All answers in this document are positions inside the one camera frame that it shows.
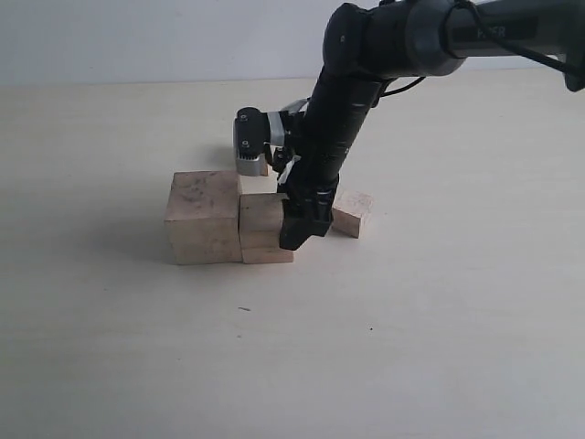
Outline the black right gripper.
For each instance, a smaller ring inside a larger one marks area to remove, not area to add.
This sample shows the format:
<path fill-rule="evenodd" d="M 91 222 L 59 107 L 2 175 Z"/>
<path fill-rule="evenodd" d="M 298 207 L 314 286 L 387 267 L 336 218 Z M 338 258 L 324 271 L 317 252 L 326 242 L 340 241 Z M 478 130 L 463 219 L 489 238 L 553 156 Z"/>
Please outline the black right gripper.
<path fill-rule="evenodd" d="M 301 157 L 281 157 L 276 167 L 277 192 L 283 194 L 279 246 L 297 251 L 309 238 L 324 237 L 333 223 L 332 208 L 339 176 L 323 184 L 302 175 Z"/>

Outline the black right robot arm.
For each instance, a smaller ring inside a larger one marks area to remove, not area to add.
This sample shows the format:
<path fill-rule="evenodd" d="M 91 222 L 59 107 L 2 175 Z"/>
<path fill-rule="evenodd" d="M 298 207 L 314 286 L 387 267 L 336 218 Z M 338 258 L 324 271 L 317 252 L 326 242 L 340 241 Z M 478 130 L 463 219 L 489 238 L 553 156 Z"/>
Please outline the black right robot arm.
<path fill-rule="evenodd" d="M 444 77 L 469 58 L 517 55 L 584 86 L 581 1 L 383 1 L 345 3 L 330 17 L 324 65 L 311 96 L 282 111 L 273 138 L 284 195 L 279 244 L 324 236 L 340 169 L 368 113 L 400 78 Z"/>

